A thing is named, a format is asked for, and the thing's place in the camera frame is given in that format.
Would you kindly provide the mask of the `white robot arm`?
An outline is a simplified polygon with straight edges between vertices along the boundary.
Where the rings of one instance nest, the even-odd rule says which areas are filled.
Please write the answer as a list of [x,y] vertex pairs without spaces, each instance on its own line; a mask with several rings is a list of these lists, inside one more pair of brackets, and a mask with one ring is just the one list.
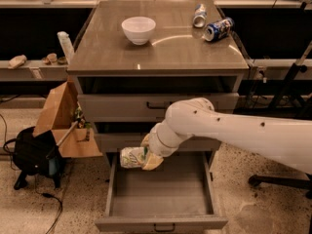
[[218,113],[203,97],[170,105],[141,144],[169,157],[192,137],[217,139],[312,174],[311,121]]

